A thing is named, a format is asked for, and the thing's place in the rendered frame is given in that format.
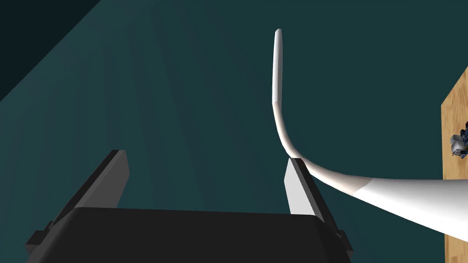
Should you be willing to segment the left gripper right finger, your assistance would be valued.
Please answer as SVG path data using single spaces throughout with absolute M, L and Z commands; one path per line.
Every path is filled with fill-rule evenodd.
M 314 215 L 332 232 L 338 232 L 336 222 L 326 205 L 312 175 L 300 158 L 289 158 L 284 177 L 291 214 Z

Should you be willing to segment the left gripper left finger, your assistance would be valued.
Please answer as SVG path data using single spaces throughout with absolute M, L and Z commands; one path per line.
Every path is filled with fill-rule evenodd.
M 77 207 L 116 208 L 129 178 L 126 151 L 111 150 L 48 227 Z

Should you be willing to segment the light wooden furniture piece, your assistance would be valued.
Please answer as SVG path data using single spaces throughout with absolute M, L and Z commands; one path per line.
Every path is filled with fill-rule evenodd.
M 468 67 L 441 105 L 443 179 L 468 179 L 468 157 L 452 155 L 450 137 L 468 122 Z M 445 263 L 468 263 L 468 242 L 445 235 Z

